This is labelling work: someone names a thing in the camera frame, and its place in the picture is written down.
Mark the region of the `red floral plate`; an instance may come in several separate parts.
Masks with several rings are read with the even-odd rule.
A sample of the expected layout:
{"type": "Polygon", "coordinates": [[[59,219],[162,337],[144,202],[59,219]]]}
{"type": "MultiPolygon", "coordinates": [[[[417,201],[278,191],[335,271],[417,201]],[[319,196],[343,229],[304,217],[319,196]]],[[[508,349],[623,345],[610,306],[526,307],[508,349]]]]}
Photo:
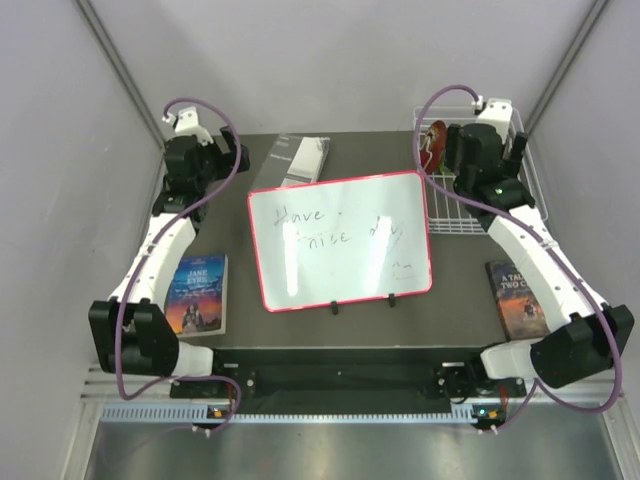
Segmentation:
{"type": "Polygon", "coordinates": [[[434,174],[440,167],[446,149],[447,126],[436,120],[422,135],[419,143],[420,163],[427,174],[434,174]]]}

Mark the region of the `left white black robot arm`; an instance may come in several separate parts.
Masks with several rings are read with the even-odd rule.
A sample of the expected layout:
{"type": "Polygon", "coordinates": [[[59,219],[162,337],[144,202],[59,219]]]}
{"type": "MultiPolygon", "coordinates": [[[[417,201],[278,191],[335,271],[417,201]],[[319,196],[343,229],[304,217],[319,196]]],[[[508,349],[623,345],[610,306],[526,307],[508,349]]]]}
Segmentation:
{"type": "Polygon", "coordinates": [[[220,134],[226,151],[206,132],[178,133],[165,143],[166,175],[146,239],[118,287],[89,308],[99,365],[117,378],[192,378],[194,387],[209,397],[226,387],[227,374],[214,364],[213,350],[180,340],[165,314],[170,285],[209,202],[250,167],[249,151],[235,128],[226,125],[220,134]]]}

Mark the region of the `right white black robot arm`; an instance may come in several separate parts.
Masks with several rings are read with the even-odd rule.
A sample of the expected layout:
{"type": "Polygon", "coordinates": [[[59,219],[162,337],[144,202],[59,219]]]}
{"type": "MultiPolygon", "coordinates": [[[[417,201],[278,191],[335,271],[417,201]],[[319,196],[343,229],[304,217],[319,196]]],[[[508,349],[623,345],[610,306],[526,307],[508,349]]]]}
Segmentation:
{"type": "Polygon", "coordinates": [[[484,350],[466,372],[469,388],[481,396],[504,378],[539,379],[558,389],[617,368],[634,326],[631,311],[595,292],[548,232],[518,178],[526,145],[524,133],[507,141],[483,123],[452,124],[446,134],[445,165],[455,175],[455,193],[523,276],[549,331],[484,350]]]}

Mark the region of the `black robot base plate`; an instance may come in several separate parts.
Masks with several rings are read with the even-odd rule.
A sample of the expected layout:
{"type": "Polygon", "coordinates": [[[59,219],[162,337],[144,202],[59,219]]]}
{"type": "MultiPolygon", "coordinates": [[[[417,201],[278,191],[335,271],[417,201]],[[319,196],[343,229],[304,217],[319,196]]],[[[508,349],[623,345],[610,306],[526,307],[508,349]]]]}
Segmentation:
{"type": "Polygon", "coordinates": [[[214,350],[213,372],[243,394],[414,390],[431,398],[525,396],[524,382],[490,380],[478,347],[310,347],[214,350]]]}

